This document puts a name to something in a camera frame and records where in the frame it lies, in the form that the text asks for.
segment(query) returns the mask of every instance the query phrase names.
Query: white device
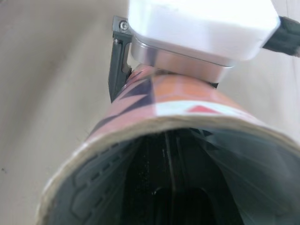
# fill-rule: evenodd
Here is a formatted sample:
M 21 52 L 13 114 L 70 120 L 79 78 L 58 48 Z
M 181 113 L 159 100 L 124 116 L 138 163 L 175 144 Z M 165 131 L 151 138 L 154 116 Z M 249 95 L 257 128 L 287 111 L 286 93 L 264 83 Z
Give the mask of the white device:
M 271 0 L 130 0 L 128 22 L 135 60 L 211 83 L 280 25 Z

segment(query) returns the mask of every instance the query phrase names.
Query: white plastic housing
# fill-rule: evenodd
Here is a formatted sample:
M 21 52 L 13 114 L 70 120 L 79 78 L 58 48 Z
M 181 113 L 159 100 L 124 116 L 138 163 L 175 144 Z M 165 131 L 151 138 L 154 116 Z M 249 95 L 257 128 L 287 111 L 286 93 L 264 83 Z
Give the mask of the white plastic housing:
M 280 24 L 271 0 L 130 0 L 137 35 L 232 60 L 253 58 Z

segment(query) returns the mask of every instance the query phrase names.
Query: dark cable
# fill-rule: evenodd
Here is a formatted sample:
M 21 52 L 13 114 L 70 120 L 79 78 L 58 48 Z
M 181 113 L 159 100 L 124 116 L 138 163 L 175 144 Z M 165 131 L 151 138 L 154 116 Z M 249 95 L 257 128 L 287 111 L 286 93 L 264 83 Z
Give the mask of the dark cable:
M 287 17 L 280 17 L 280 27 L 263 48 L 300 57 L 300 23 Z

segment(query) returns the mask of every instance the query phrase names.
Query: beige fabric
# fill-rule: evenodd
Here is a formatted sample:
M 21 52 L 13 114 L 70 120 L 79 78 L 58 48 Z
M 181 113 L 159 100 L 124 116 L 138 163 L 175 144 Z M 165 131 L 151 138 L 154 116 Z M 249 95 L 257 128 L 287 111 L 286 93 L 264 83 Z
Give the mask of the beige fabric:
M 274 0 L 300 21 L 298 0 Z M 0 224 L 31 225 L 40 193 L 109 105 L 113 15 L 124 0 L 0 3 Z M 300 59 L 262 52 L 220 90 L 297 138 Z

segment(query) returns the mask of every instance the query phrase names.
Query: screw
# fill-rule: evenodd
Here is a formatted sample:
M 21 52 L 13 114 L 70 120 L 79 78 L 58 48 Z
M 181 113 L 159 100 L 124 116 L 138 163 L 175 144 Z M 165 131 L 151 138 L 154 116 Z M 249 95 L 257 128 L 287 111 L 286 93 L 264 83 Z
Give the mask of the screw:
M 129 28 L 129 25 L 128 25 L 127 21 L 121 21 L 120 22 L 120 29 L 121 30 L 128 30 L 128 28 Z

